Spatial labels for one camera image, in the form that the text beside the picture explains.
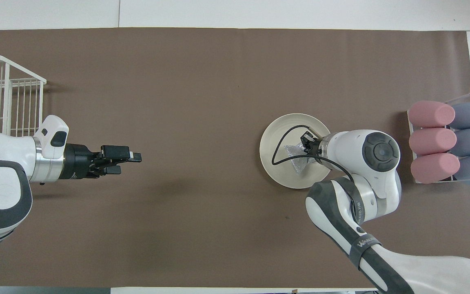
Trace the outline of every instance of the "black strap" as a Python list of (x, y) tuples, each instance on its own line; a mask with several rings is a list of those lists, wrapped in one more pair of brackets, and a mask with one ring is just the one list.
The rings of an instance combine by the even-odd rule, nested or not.
[(359, 224), (362, 225), (366, 217), (366, 210), (364, 208), (364, 201), (358, 192), (358, 188), (355, 183), (351, 182), (346, 178), (337, 178), (335, 181), (340, 184), (344, 191), (349, 195), (351, 199), (351, 211), (353, 212), (353, 219)]
[(349, 260), (351, 261), (351, 263), (353, 263), (356, 268), (358, 268), (358, 270), (360, 270), (360, 259), (362, 258), (362, 255), (367, 249), (369, 249), (369, 247), (375, 244), (382, 245), (377, 240), (377, 238), (375, 238), (371, 234), (362, 235), (356, 238), (353, 241), (353, 244), (351, 244), (351, 250), (349, 251)]

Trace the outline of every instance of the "round plate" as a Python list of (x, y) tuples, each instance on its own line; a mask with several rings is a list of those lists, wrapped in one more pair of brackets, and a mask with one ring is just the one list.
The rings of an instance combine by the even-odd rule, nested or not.
[[(289, 161), (278, 165), (271, 164), (273, 152), (275, 152), (280, 138), (282, 138), (287, 130), (295, 125), (308, 125), (321, 136), (326, 136), (330, 133), (328, 128), (321, 123), (321, 121), (312, 116), (305, 114), (289, 114), (281, 116), (274, 120), (266, 128), (264, 134), (262, 134), (260, 145), (261, 162), (268, 175), (282, 186), (293, 189), (309, 188), (314, 183), (324, 179), (330, 170), (319, 163), (310, 163), (300, 174), (297, 174), (295, 168)], [(302, 136), (306, 131), (307, 129), (305, 128), (296, 128), (289, 132), (278, 149), (275, 161), (287, 158), (289, 155), (284, 146), (298, 145), (300, 143), (300, 136)]]

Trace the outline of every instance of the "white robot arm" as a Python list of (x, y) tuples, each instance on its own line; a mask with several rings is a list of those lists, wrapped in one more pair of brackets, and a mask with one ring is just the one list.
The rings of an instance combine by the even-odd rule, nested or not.
[(67, 143), (68, 132), (62, 119), (48, 116), (34, 136), (0, 134), (0, 241), (30, 212), (29, 182), (120, 174), (117, 164), (142, 160), (126, 146), (104, 145), (100, 152), (90, 152), (84, 145)]
[(348, 175), (311, 187), (306, 197), (310, 219), (379, 292), (470, 293), (470, 259), (394, 253), (360, 227), (364, 221), (393, 212), (399, 204), (399, 147), (392, 137), (356, 130), (319, 139), (306, 132), (301, 141), (306, 156), (330, 169), (344, 169)]

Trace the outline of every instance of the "brown table surface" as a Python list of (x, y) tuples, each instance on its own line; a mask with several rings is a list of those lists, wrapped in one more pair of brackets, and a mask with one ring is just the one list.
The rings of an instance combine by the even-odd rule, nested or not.
[(467, 93), (465, 32), (12, 30), (0, 54), (48, 80), (45, 115), (69, 142), (143, 156), (122, 175), (32, 185), (0, 285), (371, 287), (312, 225), (307, 190), (261, 166), (264, 129), (292, 112), (397, 139), (400, 207), (364, 224), (384, 247), (470, 258), (470, 186), (412, 182), (405, 115)]

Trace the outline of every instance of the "pink cylinder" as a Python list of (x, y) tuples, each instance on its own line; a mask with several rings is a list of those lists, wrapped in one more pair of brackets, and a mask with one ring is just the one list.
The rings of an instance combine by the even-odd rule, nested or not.
[(454, 147), (457, 136), (446, 128), (428, 128), (414, 131), (409, 138), (411, 150), (419, 156), (442, 153)]
[(412, 176), (423, 184), (438, 182), (454, 175), (460, 168), (456, 156), (450, 153), (437, 153), (416, 158), (411, 163)]
[(436, 128), (448, 125), (454, 120), (454, 108), (436, 101), (419, 101), (409, 109), (409, 121), (418, 127)]

